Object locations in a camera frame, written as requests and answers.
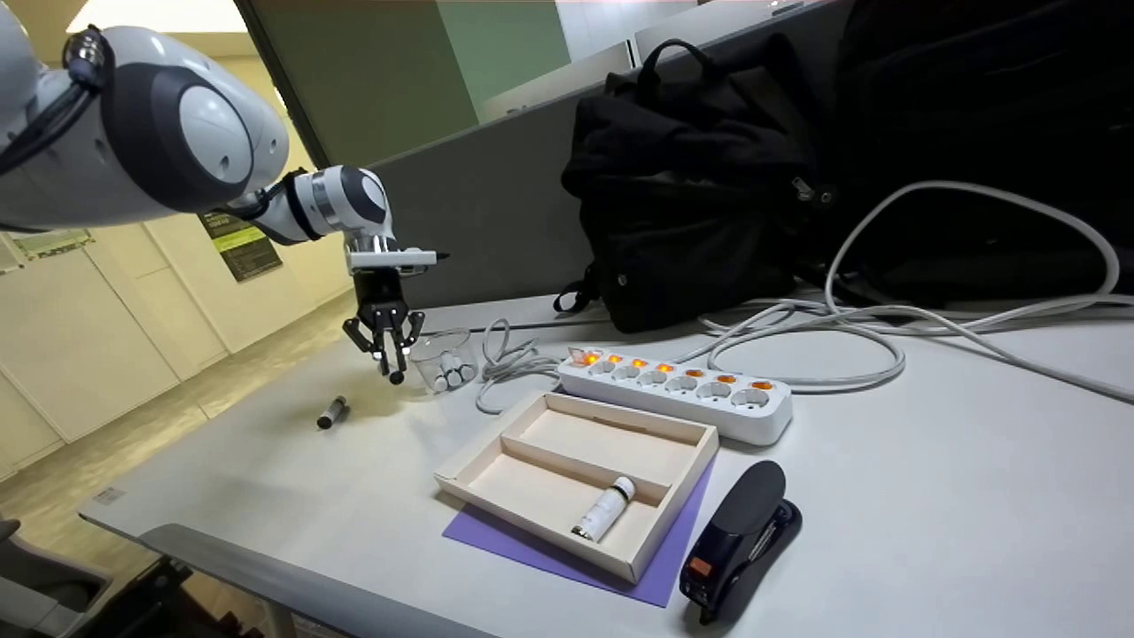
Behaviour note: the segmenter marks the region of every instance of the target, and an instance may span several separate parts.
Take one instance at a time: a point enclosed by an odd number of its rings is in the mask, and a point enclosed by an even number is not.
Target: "stapler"
[[[679,566],[679,593],[700,607],[700,624],[737,620],[775,558],[794,543],[804,514],[784,500],[775,462],[752,463]]]

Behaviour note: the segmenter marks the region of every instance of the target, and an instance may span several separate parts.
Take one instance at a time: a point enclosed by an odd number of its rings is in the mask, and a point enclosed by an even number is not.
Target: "white table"
[[[1134,385],[1132,324],[999,345]],[[898,382],[804,396],[780,445],[719,454],[699,529],[759,457],[784,463],[804,512],[737,634],[1134,634],[1134,406],[957,349],[905,349],[912,369]],[[725,360],[752,353],[784,373],[874,360],[842,336],[789,336]],[[353,414],[318,434],[312,417],[337,392]],[[444,539],[452,506],[436,500],[432,470],[488,421],[470,391],[391,391],[337,345],[81,514],[351,634],[699,630],[679,593],[657,608]]]

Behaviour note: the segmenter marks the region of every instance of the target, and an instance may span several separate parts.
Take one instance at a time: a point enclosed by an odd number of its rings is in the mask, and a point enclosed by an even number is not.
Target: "purple mat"
[[[706,500],[707,470],[713,470],[713,463],[700,470],[699,486],[692,490],[692,497],[677,512],[663,547],[657,548],[657,558],[645,566],[645,575],[637,579],[637,585],[612,581],[612,579],[583,566],[582,561],[567,558],[563,548],[547,547],[547,543],[537,543],[537,539],[533,539],[533,534],[526,534],[488,514],[477,514],[477,512],[461,512],[444,534],[452,543],[477,547],[484,552],[527,564],[535,572],[560,575],[567,581],[582,581],[582,585],[605,590],[605,593],[665,608],[685,548],[687,548],[687,539],[696,531],[696,521],[699,521],[699,512]]]

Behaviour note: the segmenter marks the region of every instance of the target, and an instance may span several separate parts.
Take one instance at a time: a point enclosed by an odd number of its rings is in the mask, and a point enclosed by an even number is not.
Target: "wooden tray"
[[[537,392],[441,468],[441,486],[605,575],[637,581],[716,445],[716,428],[700,421]],[[617,475],[634,477],[620,521],[604,543],[569,534]]]

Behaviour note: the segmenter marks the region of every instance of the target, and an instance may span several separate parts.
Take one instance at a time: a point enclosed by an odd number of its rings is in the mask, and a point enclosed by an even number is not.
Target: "floor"
[[[81,564],[124,585],[156,558],[126,539],[77,521],[77,502],[97,497],[118,475],[146,463],[162,445],[223,414],[262,382],[306,360],[312,352],[340,339],[351,297],[329,301],[309,319],[253,345],[213,365],[115,424],[72,442],[0,486],[0,514],[21,521],[21,543]],[[191,575],[187,593],[216,617],[235,613],[241,624],[273,634],[269,608],[223,581]]]

